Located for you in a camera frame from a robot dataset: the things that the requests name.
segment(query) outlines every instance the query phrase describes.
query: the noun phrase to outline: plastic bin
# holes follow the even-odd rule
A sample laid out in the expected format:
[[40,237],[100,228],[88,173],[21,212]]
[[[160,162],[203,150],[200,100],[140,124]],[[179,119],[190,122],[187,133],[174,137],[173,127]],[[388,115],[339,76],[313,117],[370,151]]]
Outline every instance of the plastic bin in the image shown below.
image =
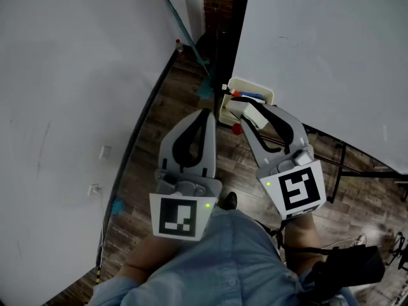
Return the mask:
[[[249,82],[246,82],[245,80],[242,80],[236,77],[233,77],[228,81],[228,87],[238,92],[262,94],[263,99],[265,100],[266,104],[268,105],[273,104],[273,92],[270,89],[267,89],[266,87],[259,86],[253,83],[249,83]],[[224,95],[224,98],[222,99],[221,108],[219,110],[219,116],[218,116],[219,122],[225,125],[229,125],[229,126],[240,123],[240,121],[231,112],[229,112],[225,108],[228,101],[232,98],[233,96],[229,94]]]

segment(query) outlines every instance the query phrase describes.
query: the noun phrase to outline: brick wall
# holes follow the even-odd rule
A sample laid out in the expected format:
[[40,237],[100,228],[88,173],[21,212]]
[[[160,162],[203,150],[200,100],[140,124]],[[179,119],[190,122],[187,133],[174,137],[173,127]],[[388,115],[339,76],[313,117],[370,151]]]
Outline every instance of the brick wall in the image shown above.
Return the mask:
[[205,31],[215,35],[217,26],[231,18],[232,0],[204,0]]

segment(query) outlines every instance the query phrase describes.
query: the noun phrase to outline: whiteboard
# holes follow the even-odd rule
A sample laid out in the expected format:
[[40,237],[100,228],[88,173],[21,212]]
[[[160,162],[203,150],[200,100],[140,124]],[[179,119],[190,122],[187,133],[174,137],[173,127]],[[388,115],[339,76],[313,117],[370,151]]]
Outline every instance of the whiteboard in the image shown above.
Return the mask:
[[408,173],[408,0],[248,0],[233,77]]

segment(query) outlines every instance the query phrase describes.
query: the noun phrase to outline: plastic bottle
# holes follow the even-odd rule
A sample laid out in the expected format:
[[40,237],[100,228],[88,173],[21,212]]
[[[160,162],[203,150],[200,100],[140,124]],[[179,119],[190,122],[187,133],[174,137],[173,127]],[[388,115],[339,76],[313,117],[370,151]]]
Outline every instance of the plastic bottle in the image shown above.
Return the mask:
[[181,44],[180,40],[176,40],[176,50],[178,54],[183,54],[184,47],[183,44]]

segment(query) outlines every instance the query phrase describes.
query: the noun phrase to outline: human arm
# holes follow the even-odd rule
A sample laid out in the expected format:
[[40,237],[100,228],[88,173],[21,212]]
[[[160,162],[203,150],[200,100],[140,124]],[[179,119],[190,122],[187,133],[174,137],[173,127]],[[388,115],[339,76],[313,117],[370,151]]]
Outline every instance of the human arm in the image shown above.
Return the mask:
[[[321,248],[320,237],[311,213],[296,217],[286,224],[284,243],[295,248]],[[315,263],[323,260],[321,255],[313,253],[286,251],[285,255],[288,268],[297,275],[311,270]]]
[[182,241],[149,235],[129,254],[117,277],[127,277],[143,284],[151,273],[171,260]]

